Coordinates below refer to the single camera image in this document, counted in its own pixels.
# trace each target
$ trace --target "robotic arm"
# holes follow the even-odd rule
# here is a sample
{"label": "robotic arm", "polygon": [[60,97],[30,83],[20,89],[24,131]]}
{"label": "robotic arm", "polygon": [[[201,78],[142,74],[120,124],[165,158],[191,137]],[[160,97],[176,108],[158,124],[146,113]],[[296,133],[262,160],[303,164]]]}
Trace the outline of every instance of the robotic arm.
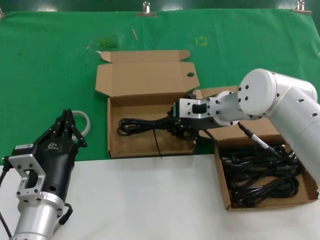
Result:
{"label": "robotic arm", "polygon": [[[71,172],[78,149],[86,147],[68,109],[33,144],[16,146],[11,156],[3,159],[1,181],[10,168],[21,176],[16,192],[20,218],[10,240],[50,240],[68,220],[72,208],[65,202]],[[62,216],[65,206],[69,210]]]}
{"label": "robotic arm", "polygon": [[181,98],[173,106],[173,116],[179,118],[181,125],[198,130],[267,117],[320,183],[320,105],[317,100],[311,83],[255,69],[242,80],[238,92],[224,91],[201,100]]}

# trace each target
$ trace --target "white cable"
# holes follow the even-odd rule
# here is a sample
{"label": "white cable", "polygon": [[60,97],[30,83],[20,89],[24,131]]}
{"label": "white cable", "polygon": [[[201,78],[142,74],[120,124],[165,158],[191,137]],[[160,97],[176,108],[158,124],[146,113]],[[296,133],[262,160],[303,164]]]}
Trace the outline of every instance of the white cable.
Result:
{"label": "white cable", "polygon": [[[72,111],[72,114],[73,116],[81,116],[81,117],[84,117],[85,121],[86,121],[86,125],[85,125],[85,128],[84,130],[81,132],[81,135],[83,137],[85,137],[88,132],[90,131],[90,120],[89,120],[89,117],[87,114],[85,114],[83,111]],[[76,136],[72,136],[72,140],[75,141],[77,140]]]}

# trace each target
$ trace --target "cardboard box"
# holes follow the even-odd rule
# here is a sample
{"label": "cardboard box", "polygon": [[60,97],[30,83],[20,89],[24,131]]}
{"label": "cardboard box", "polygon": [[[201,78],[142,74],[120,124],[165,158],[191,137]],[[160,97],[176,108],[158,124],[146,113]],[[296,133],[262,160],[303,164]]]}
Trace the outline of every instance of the cardboard box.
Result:
{"label": "cardboard box", "polygon": [[[107,143],[112,158],[158,156],[153,131],[131,136],[117,134],[119,120],[157,120],[166,117],[173,103],[199,86],[193,63],[185,62],[188,50],[102,52],[111,64],[97,68],[95,89],[109,96]],[[193,141],[177,139],[156,130],[162,155],[192,154]]]}
{"label": "cardboard box", "polygon": [[[206,98],[214,94],[220,93],[222,91],[232,91],[236,92],[237,87],[219,87],[219,88],[208,88],[202,90],[195,90],[194,93],[197,98]],[[267,118],[262,118],[259,120],[242,120],[241,123],[248,129],[250,129],[254,134],[261,138],[267,144],[277,143],[286,144],[285,140],[282,138],[277,129],[272,125],[272,123]],[[220,150],[231,147],[242,147],[253,145],[252,139],[247,137],[244,132],[238,127],[228,126],[210,129],[209,132],[218,140]],[[203,137],[208,137],[204,132],[200,133]],[[298,193],[294,197],[290,198],[268,198],[259,204],[256,208],[238,208],[238,206],[231,201],[231,194],[227,187],[224,169],[220,156],[217,154],[217,146],[214,147],[215,163],[219,177],[219,183],[221,187],[224,207],[228,211],[248,211],[252,209],[276,209],[276,208],[287,208],[298,205],[303,205],[307,203],[312,203],[318,199],[317,189],[318,185],[316,181],[311,177],[311,175],[303,169],[302,174],[297,176],[299,181]],[[256,186],[261,186],[269,183],[273,177],[266,177],[261,179],[256,183]]]}

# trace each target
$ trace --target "screw hole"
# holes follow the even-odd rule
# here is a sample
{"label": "screw hole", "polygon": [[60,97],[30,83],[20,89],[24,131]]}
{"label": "screw hole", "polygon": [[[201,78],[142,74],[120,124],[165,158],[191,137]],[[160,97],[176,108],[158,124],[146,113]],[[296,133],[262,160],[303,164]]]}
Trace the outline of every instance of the screw hole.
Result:
{"label": "screw hole", "polygon": [[55,191],[57,190],[55,186],[50,186],[49,189],[50,189],[51,191],[53,191],[53,192],[55,192]]}

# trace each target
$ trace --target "green cloth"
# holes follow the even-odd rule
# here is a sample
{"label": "green cloth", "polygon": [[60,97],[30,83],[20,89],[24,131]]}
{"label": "green cloth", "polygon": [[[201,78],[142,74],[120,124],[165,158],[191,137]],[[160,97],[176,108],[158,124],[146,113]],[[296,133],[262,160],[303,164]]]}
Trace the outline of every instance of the green cloth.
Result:
{"label": "green cloth", "polygon": [[[138,37],[135,39],[132,29]],[[283,9],[12,12],[0,21],[0,155],[37,139],[63,109],[91,120],[78,161],[108,159],[107,98],[95,91],[95,50],[188,49],[201,88],[238,85],[264,68],[320,90],[320,38],[309,15]],[[84,121],[77,122],[80,130]],[[198,145],[197,153],[212,151]]]}

